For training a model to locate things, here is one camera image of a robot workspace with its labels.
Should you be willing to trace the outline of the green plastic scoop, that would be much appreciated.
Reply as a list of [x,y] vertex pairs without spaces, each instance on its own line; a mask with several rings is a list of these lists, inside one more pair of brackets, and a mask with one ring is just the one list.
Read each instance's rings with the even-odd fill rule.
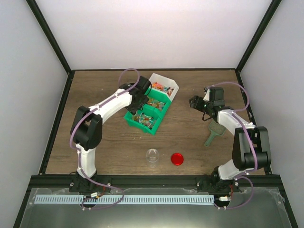
[[213,120],[209,124],[209,130],[210,130],[210,135],[204,144],[206,147],[210,146],[211,142],[216,136],[222,136],[225,133],[226,128]]

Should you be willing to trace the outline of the clear plastic jar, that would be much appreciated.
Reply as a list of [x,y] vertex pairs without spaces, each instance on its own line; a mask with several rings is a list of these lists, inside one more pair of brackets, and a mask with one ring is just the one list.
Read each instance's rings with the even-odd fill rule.
[[146,162],[150,168],[155,168],[159,162],[159,153],[156,149],[151,148],[146,153]]

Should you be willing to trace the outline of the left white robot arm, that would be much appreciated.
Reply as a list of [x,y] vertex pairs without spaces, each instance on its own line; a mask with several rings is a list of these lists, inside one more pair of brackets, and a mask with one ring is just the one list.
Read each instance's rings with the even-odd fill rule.
[[136,85],[123,84],[102,102],[77,109],[70,130],[70,147],[77,150],[77,173],[82,176],[80,186],[85,191],[91,192],[97,186],[93,177],[96,174],[95,151],[103,137],[104,123],[123,108],[135,114],[148,102],[151,88],[149,80]]

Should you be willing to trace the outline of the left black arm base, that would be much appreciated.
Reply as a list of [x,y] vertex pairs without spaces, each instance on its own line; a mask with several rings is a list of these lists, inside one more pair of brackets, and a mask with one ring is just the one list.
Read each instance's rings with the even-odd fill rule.
[[[82,177],[78,172],[72,172],[69,175],[71,176],[70,192],[93,193],[102,192],[104,190],[109,191],[106,190],[106,187],[94,184],[88,179]],[[95,172],[90,179],[104,185],[112,184],[112,176],[98,174],[97,172]]]

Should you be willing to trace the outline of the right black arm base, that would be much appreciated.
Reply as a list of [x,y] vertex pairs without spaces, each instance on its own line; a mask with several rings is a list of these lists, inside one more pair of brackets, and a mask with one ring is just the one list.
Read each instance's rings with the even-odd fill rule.
[[196,178],[198,190],[202,192],[229,192],[230,186],[234,186],[233,180],[221,180],[217,176],[202,175]]

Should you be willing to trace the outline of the green double candy bin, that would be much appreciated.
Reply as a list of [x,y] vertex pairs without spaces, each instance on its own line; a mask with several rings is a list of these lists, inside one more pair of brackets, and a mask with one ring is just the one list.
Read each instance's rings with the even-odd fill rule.
[[152,90],[148,98],[148,103],[135,115],[127,112],[124,118],[130,127],[155,135],[171,105],[171,100],[167,95],[156,90]]

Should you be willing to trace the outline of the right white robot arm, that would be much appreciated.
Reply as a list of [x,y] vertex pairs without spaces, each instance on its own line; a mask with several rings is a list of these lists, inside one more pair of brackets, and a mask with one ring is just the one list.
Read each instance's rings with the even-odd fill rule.
[[216,191],[223,191],[228,181],[242,175],[268,167],[271,164],[271,151],[268,130],[256,126],[237,114],[237,110],[225,105],[222,87],[206,87],[203,97],[195,95],[189,99],[190,108],[209,116],[220,127],[224,127],[234,137],[232,158],[214,169],[211,185]]

